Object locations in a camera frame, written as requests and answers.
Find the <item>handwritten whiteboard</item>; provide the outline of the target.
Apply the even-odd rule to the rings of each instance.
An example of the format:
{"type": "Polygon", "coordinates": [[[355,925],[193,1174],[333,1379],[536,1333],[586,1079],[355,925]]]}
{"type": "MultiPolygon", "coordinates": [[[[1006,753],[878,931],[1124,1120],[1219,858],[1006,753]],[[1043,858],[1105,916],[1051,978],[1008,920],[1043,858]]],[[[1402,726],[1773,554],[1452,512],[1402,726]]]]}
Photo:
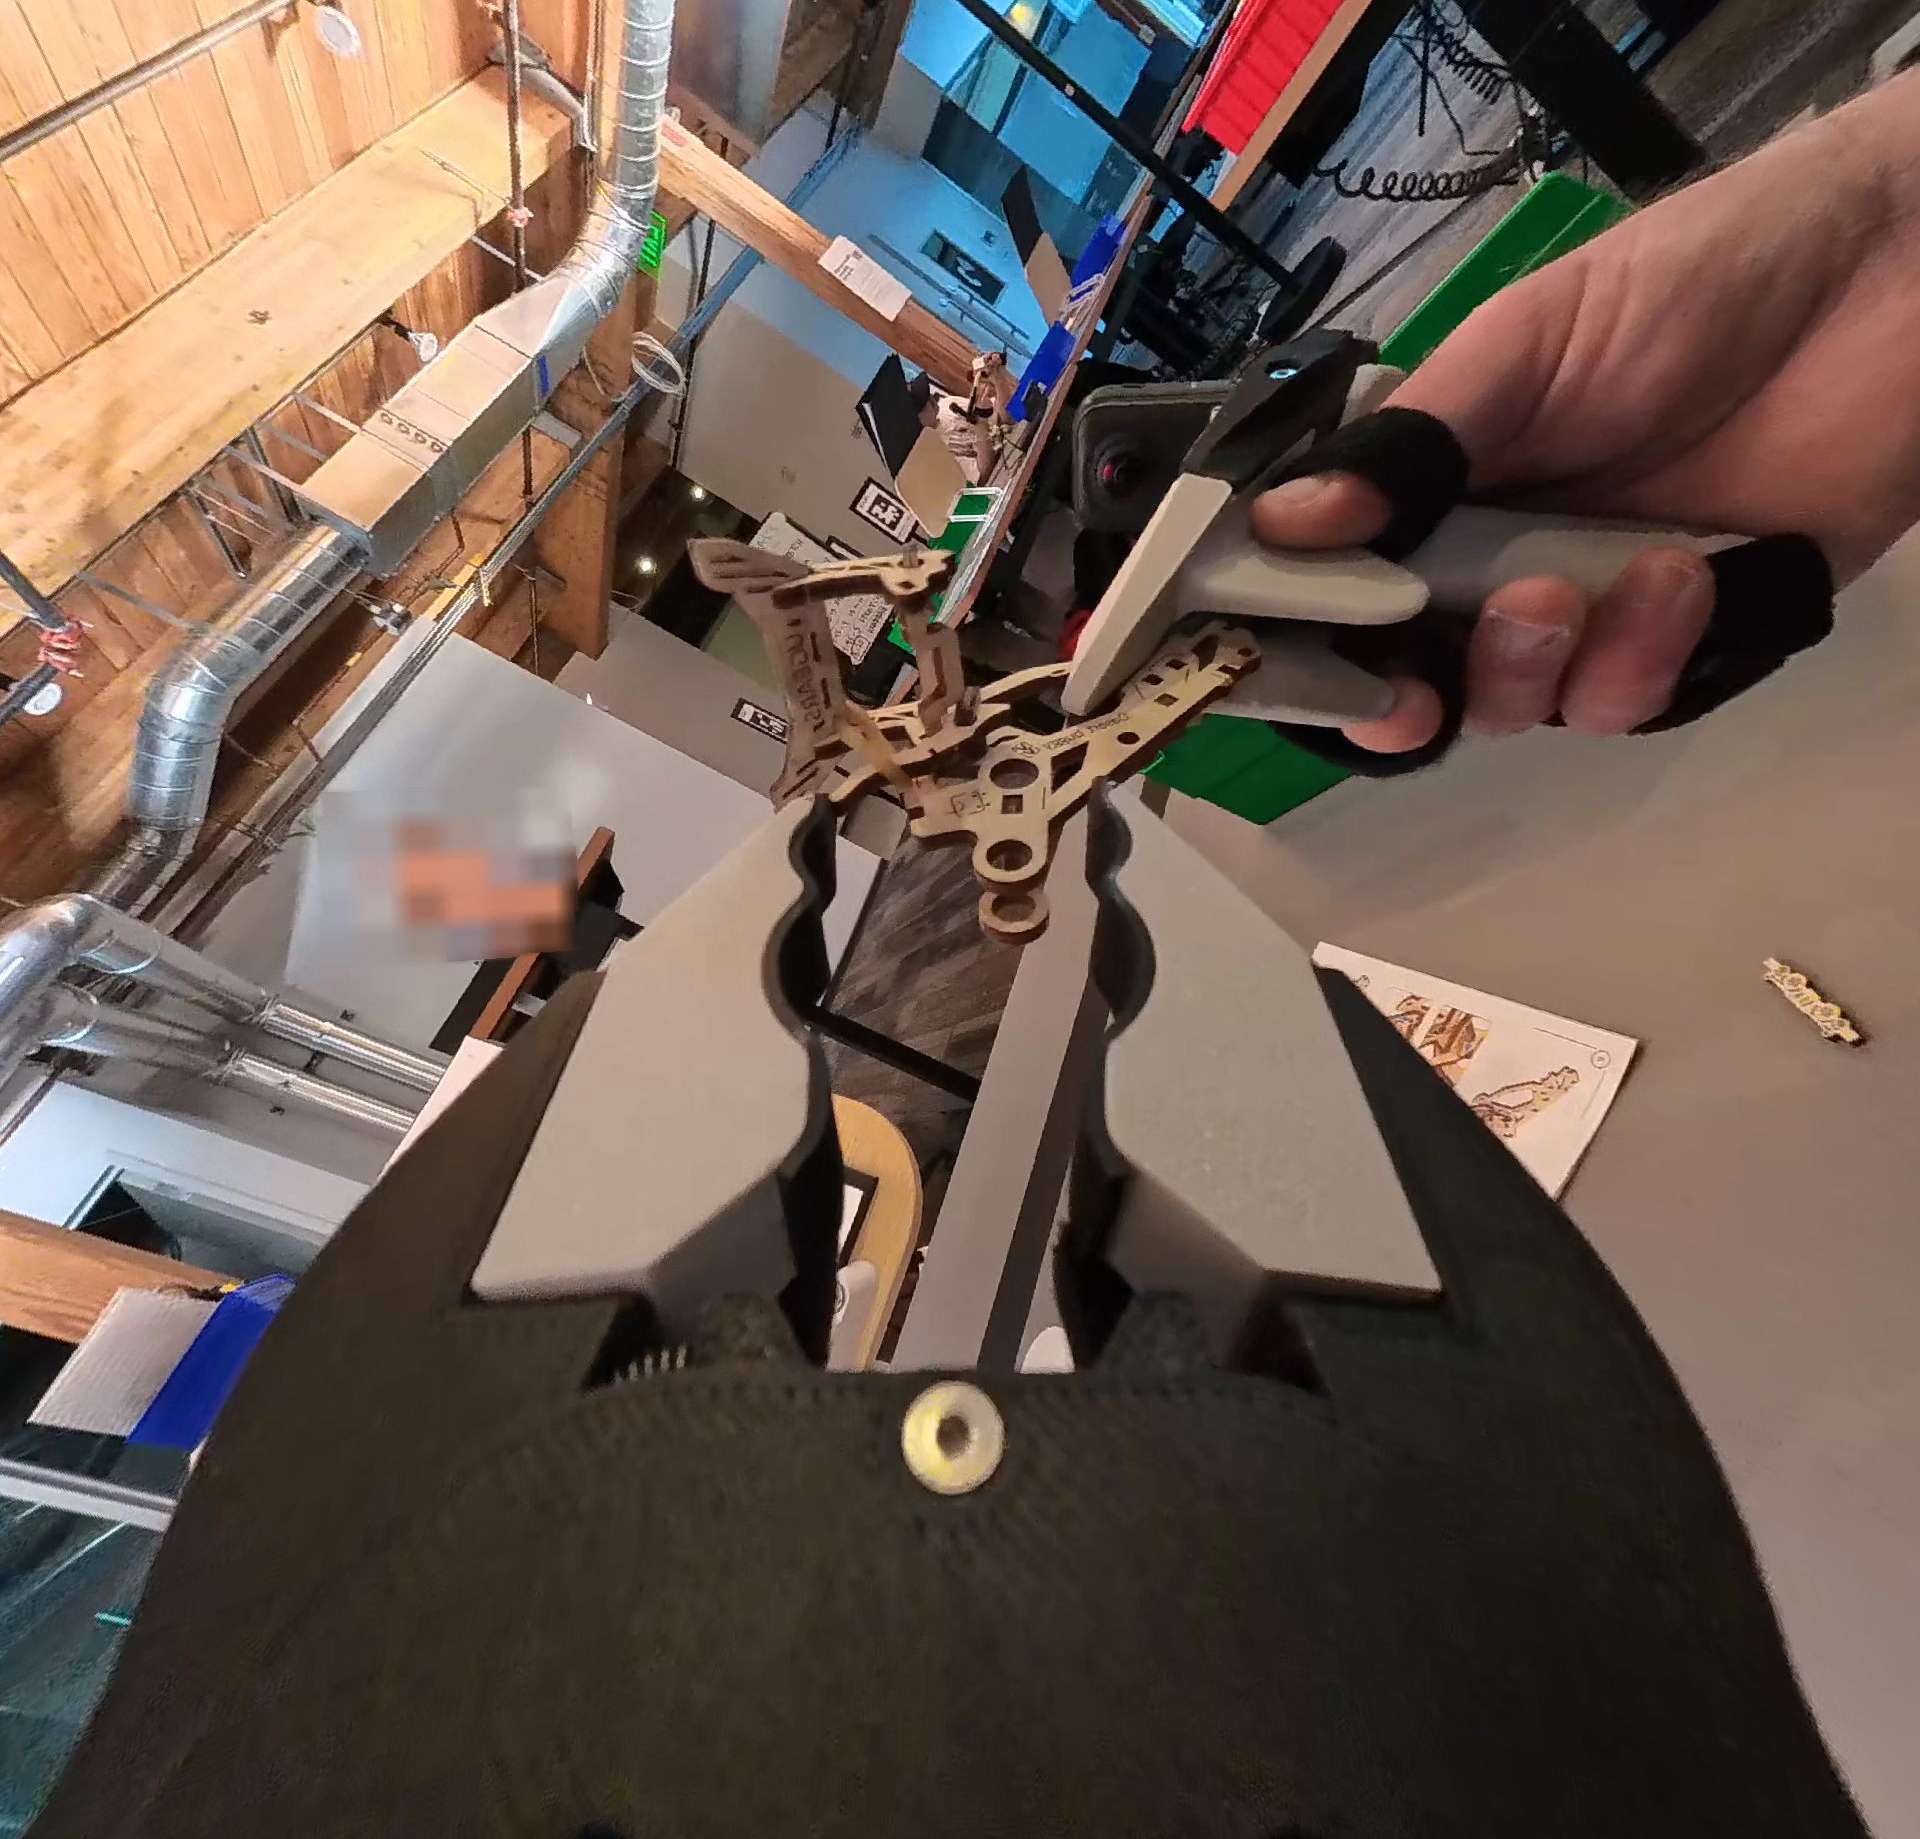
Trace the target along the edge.
{"type": "MultiPolygon", "coordinates": [[[[835,561],[862,558],[862,551],[847,541],[817,538],[780,511],[770,512],[758,523],[751,545],[758,551],[794,559],[806,570],[818,570],[835,561]]],[[[825,604],[825,620],[839,653],[847,663],[860,666],[893,625],[897,613],[885,595],[867,591],[830,599],[825,604]]]]}

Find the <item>wooden top workbench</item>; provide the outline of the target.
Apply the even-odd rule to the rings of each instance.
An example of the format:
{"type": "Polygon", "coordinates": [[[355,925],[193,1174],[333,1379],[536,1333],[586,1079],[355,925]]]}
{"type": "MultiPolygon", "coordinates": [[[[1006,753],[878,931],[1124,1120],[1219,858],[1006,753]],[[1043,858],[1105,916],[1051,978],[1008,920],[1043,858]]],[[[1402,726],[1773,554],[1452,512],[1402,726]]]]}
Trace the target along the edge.
{"type": "Polygon", "coordinates": [[[1213,209],[1237,211],[1276,179],[1303,188],[1353,128],[1373,60],[1416,0],[1341,0],[1303,64],[1213,187],[1213,209]]]}

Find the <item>thick wooden column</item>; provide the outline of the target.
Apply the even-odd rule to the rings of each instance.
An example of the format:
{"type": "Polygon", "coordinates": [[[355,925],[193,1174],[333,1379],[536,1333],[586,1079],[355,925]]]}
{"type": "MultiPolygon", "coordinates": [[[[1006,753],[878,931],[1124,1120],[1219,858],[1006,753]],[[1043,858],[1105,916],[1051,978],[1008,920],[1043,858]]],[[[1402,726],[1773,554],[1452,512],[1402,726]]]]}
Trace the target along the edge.
{"type": "Polygon", "coordinates": [[[927,371],[936,387],[953,392],[973,387],[977,351],[972,338],[914,298],[905,298],[890,316],[855,291],[825,263],[831,242],[802,213],[751,181],[685,124],[667,121],[660,139],[660,187],[668,198],[727,231],[745,251],[778,268],[902,362],[927,371]]]}

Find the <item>wooden model frame part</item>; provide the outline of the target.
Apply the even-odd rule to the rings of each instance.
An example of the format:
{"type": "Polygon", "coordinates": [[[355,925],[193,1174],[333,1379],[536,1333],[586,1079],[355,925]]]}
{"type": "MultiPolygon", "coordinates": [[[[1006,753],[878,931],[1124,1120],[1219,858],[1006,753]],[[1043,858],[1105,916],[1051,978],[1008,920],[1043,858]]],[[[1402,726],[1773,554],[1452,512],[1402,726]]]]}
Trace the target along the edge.
{"type": "Polygon", "coordinates": [[[943,551],[831,559],[810,567],[735,538],[694,538],[691,568],[716,595],[727,595],[761,635],[786,709],[786,743],[776,806],[824,796],[843,780],[840,764],[855,753],[887,780],[925,764],[948,723],[966,702],[959,635],[936,622],[932,602],[948,582],[943,551]],[[883,720],[847,698],[827,607],[843,599],[883,599],[910,637],[918,672],[918,716],[897,743],[883,720]]]}

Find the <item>white paper sheet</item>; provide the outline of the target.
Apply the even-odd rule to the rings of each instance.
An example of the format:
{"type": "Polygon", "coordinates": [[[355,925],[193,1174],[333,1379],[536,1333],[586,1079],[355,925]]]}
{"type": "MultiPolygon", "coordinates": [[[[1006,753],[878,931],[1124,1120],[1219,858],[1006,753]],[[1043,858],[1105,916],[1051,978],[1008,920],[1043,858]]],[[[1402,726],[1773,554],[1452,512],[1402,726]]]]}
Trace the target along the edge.
{"type": "Polygon", "coordinates": [[[130,1441],[220,1294],[123,1288],[29,1412],[31,1425],[130,1441]]]}

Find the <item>small toothed wooden part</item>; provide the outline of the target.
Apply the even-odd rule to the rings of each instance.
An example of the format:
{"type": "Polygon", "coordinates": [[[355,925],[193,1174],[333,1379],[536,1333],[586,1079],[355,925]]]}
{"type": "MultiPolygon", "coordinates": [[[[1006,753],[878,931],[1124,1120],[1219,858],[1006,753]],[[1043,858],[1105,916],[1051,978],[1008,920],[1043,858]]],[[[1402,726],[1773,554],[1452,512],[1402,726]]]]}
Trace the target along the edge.
{"type": "Polygon", "coordinates": [[[1837,1001],[1829,999],[1817,984],[1798,966],[1778,958],[1766,958],[1762,964],[1765,984],[1769,984],[1813,1032],[1822,1042],[1837,1045],[1848,1051],[1860,1051],[1868,1045],[1866,1033],[1837,1001]]]}

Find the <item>open instruction booklet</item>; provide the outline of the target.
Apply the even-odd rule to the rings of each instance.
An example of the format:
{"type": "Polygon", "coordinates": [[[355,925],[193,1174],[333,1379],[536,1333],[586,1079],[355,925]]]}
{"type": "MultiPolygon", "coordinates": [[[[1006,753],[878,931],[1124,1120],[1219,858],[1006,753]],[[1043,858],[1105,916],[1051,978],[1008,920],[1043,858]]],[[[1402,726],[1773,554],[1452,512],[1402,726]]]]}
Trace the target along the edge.
{"type": "Polygon", "coordinates": [[[1346,976],[1543,1193],[1565,1198],[1637,1060],[1635,1037],[1328,941],[1312,958],[1346,976]]]}

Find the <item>long spiral ceiling duct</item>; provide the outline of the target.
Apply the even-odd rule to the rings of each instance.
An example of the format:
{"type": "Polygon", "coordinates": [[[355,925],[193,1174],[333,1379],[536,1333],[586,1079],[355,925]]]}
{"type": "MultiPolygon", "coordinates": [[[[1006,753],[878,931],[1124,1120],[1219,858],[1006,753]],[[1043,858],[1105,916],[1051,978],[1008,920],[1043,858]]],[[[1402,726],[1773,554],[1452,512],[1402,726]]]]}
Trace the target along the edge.
{"type": "MultiPolygon", "coordinates": [[[[603,70],[598,184],[560,266],[535,283],[562,275],[582,290],[598,312],[591,335],[616,313],[653,213],[673,31],[675,0],[621,0],[603,70]]],[[[355,547],[319,515],[156,673],[135,730],[123,811],[130,849],[161,862],[191,849],[209,817],[231,709],[360,577],[372,578],[355,547]]]]}

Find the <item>red plastic bin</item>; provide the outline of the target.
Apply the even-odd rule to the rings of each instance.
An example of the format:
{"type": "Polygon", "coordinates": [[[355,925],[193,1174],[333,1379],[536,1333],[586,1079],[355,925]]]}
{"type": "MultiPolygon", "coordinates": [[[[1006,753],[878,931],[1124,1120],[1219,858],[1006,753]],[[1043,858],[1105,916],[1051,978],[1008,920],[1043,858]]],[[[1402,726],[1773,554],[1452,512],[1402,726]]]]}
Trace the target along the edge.
{"type": "Polygon", "coordinates": [[[1187,107],[1186,133],[1241,153],[1345,0],[1241,0],[1187,107]]]}

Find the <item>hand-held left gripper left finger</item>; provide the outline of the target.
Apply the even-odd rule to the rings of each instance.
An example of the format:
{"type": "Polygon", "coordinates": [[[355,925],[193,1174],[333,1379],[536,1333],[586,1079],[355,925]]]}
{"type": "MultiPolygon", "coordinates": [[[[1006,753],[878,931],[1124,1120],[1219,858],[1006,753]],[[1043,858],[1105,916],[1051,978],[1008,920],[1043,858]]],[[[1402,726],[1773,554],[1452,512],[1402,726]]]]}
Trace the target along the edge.
{"type": "Polygon", "coordinates": [[[603,966],[483,1299],[830,1299],[840,1152],[806,1015],[839,829],[794,800],[603,966]]]}

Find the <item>brown edged dark desk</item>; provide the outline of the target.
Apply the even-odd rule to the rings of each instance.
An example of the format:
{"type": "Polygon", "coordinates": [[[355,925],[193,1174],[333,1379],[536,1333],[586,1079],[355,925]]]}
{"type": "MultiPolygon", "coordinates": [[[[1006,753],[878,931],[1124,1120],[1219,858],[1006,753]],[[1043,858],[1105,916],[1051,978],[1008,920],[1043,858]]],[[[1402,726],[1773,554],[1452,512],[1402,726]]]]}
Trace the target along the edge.
{"type": "Polygon", "coordinates": [[[565,946],[480,963],[428,1049],[450,1057],[463,1040],[510,1042],[574,978],[598,971],[640,925],[620,906],[616,829],[598,827],[577,860],[574,917],[565,946]]]}

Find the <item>tall black stand with base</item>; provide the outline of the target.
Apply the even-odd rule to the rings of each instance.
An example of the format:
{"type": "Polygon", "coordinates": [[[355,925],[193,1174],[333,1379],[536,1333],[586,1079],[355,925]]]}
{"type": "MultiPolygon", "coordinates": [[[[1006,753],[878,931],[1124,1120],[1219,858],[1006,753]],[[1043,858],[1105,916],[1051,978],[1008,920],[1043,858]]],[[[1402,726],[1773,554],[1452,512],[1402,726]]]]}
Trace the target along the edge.
{"type": "Polygon", "coordinates": [[[1338,246],[1326,253],[1326,260],[1315,272],[1286,268],[1261,242],[1249,238],[1235,219],[1213,209],[1213,201],[1206,196],[1201,196],[1150,139],[1139,135],[1118,117],[1110,114],[1096,96],[1083,93],[1079,84],[1006,16],[995,13],[986,0],[952,3],[956,3],[979,29],[986,29],[996,45],[1006,48],[1021,62],[1021,69],[1038,75],[1101,135],[1116,144],[1140,172],[1150,177],[1154,188],[1178,207],[1187,219],[1197,220],[1213,242],[1227,249],[1241,266],[1252,268],[1274,283],[1276,303],[1270,307],[1267,316],[1276,320],[1277,326],[1267,338],[1294,338],[1307,329],[1320,298],[1340,275],[1345,255],[1338,246]]]}

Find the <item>rectangular silver duct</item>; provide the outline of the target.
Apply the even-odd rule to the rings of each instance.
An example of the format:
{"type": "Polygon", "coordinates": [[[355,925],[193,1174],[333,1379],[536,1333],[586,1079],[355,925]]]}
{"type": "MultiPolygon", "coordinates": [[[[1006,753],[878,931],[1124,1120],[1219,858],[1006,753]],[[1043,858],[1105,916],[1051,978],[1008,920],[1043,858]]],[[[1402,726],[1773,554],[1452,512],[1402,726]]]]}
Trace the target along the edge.
{"type": "Polygon", "coordinates": [[[394,575],[486,467],[528,432],[598,326],[551,275],[473,318],[303,483],[360,568],[394,575]]]}

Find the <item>wooden model lever assembly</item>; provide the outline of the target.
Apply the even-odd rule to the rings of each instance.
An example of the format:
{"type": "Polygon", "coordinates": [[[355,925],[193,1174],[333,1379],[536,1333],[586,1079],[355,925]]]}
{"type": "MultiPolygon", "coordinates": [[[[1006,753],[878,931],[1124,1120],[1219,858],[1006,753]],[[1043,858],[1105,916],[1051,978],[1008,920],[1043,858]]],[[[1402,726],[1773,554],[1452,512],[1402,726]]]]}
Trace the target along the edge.
{"type": "Polygon", "coordinates": [[[1049,925],[1043,886],[1065,822],[1099,785],[1143,771],[1258,663],[1249,631],[1212,620],[1181,631],[1094,716],[1055,731],[1027,718],[1065,691],[1067,663],[966,688],[938,725],[912,706],[845,704],[837,736],[850,771],[830,797],[845,806],[882,785],[916,839],[970,843],[982,931],[1034,941],[1049,925]]]}

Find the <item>blue plastic bin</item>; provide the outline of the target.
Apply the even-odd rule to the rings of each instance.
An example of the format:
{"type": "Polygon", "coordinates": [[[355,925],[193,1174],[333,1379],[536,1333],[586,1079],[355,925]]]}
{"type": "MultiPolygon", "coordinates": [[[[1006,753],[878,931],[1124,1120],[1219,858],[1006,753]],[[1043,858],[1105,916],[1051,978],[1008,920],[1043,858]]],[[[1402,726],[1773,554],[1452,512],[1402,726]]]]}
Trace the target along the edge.
{"type": "Polygon", "coordinates": [[[1006,416],[1017,424],[1040,419],[1081,358],[1079,330],[1091,316],[1125,238],[1125,220],[1110,213],[1098,220],[1079,260],[1070,266],[1052,233],[1034,220],[1027,225],[1031,229],[1017,225],[1013,237],[1030,290],[1041,304],[1049,326],[1006,406],[1006,416]]]}

